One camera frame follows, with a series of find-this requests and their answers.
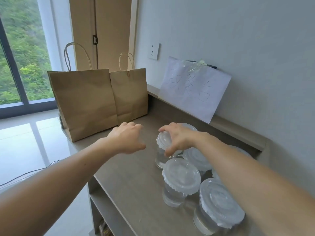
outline green foliage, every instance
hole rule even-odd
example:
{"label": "green foliage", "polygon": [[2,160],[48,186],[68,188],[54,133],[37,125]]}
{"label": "green foliage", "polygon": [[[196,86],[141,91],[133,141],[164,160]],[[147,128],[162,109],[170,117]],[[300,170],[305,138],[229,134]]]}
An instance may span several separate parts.
{"label": "green foliage", "polygon": [[[47,76],[51,66],[37,0],[0,0],[0,16],[28,99],[52,98]],[[0,104],[20,101],[0,50]]]}

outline person's right arm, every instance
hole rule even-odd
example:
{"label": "person's right arm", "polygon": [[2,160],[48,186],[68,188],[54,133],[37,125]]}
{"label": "person's right arm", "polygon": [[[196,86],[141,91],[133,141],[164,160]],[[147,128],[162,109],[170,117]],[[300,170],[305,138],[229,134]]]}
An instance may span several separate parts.
{"label": "person's right arm", "polygon": [[209,160],[234,199],[266,235],[315,235],[315,199],[279,174],[206,132],[171,123],[166,155],[195,147]]}

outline hand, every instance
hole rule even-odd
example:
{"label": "hand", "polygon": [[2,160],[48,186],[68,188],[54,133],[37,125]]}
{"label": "hand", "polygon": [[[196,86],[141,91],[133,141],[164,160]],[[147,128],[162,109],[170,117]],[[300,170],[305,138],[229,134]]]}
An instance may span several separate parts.
{"label": "hand", "polygon": [[170,123],[159,129],[159,132],[168,131],[171,135],[172,145],[165,150],[166,156],[171,156],[177,150],[186,150],[195,146],[198,131],[183,127],[180,123]]}
{"label": "hand", "polygon": [[123,122],[119,127],[114,127],[107,137],[99,141],[106,141],[115,147],[116,153],[131,154],[139,150],[144,150],[146,145],[139,141],[141,124],[134,122]]}

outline person's left arm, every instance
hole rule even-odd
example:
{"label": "person's left arm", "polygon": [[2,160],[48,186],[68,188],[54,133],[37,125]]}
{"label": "person's left arm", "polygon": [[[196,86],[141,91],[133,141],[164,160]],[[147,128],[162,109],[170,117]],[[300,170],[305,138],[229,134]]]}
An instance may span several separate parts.
{"label": "person's left arm", "polygon": [[44,235],[108,159],[145,149],[138,139],[141,128],[122,123],[106,138],[0,194],[0,235]]}

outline white paper sign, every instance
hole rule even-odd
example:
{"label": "white paper sign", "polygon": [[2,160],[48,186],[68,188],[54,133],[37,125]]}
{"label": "white paper sign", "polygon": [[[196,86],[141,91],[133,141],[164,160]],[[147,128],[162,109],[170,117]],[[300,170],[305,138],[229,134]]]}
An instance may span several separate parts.
{"label": "white paper sign", "polygon": [[169,57],[158,97],[209,124],[230,79],[206,65]]}

